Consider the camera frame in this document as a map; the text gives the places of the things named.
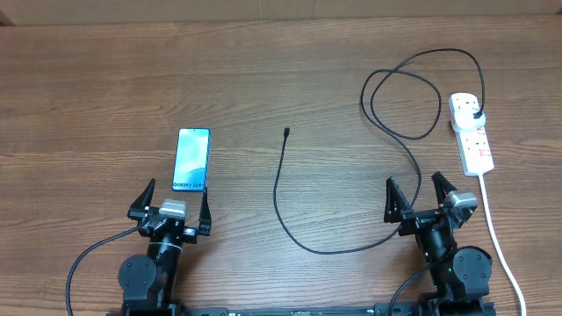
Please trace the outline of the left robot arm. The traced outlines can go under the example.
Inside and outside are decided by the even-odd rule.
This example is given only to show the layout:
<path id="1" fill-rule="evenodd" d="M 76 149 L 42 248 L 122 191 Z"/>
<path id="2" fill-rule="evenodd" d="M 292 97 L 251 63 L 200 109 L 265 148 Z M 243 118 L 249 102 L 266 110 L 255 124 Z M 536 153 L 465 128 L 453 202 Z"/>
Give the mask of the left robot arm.
<path id="1" fill-rule="evenodd" d="M 187 307 L 172 298 L 180 257 L 185 244 L 195 244 L 199 236 L 208 236 L 212 216 L 207 189 L 202 190 L 198 226 L 185 224 L 184 201 L 165 199 L 161 206 L 151 205 L 155 179 L 129 207 L 127 217 L 138 222 L 136 230 L 149 239 L 144 255 L 123 261 L 118 280 L 123 290 L 122 315 L 187 315 Z"/>

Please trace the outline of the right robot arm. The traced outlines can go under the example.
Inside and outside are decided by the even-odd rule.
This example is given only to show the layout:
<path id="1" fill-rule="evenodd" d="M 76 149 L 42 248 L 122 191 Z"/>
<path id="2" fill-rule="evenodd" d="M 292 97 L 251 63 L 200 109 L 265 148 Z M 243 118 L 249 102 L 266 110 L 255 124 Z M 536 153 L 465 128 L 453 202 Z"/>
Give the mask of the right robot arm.
<path id="1" fill-rule="evenodd" d="M 377 315 L 495 315 L 489 294 L 493 259 L 479 247 L 459 247 L 454 231 L 469 220 L 478 199 L 467 190 L 458 190 L 443 174 L 432 176 L 438 207 L 415 211 L 399 185 L 386 180 L 384 222 L 397 223 L 398 235 L 413 235 L 426 266 L 408 278 L 388 303 L 374 305 Z M 414 280 L 428 272 L 434 290 L 422 293 L 415 302 L 400 303 L 399 295 Z"/>

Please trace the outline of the blue Galaxy smartphone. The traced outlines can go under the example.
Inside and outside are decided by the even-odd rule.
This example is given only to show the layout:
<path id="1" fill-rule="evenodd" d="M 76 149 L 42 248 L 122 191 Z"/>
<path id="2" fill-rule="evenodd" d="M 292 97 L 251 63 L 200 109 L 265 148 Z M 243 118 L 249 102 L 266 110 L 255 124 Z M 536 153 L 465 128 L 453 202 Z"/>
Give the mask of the blue Galaxy smartphone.
<path id="1" fill-rule="evenodd" d="M 181 128 L 172 179 L 174 191 L 203 191 L 211 133 L 207 128 Z"/>

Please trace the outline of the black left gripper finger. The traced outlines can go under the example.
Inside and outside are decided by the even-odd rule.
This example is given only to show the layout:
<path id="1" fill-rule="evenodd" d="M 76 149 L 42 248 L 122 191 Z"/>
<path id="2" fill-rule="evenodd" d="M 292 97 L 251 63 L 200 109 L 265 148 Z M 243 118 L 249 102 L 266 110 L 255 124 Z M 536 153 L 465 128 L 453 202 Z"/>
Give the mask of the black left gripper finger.
<path id="1" fill-rule="evenodd" d="M 204 188 L 198 218 L 198 234 L 209 236 L 212 229 L 212 215 L 208 204 L 207 188 Z"/>
<path id="2" fill-rule="evenodd" d="M 156 180 L 152 178 L 146 189 L 135 199 L 135 201 L 131 204 L 131 210 L 144 210 L 147 206 L 151 205 L 152 197 L 155 190 L 155 183 Z"/>

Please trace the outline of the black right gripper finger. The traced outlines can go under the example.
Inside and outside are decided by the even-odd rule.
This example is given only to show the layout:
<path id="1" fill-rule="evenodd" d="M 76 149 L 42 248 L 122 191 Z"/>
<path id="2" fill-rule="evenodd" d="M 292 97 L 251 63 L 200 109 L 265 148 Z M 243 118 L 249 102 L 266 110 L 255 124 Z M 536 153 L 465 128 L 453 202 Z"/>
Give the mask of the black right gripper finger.
<path id="1" fill-rule="evenodd" d="M 399 185 L 392 177 L 386 179 L 385 223 L 399 223 L 413 211 Z"/>
<path id="2" fill-rule="evenodd" d="M 431 176 L 431 179 L 436 190 L 437 203 L 439 205 L 444 205 L 446 196 L 457 188 L 453 184 L 451 184 L 440 171 L 434 173 Z"/>

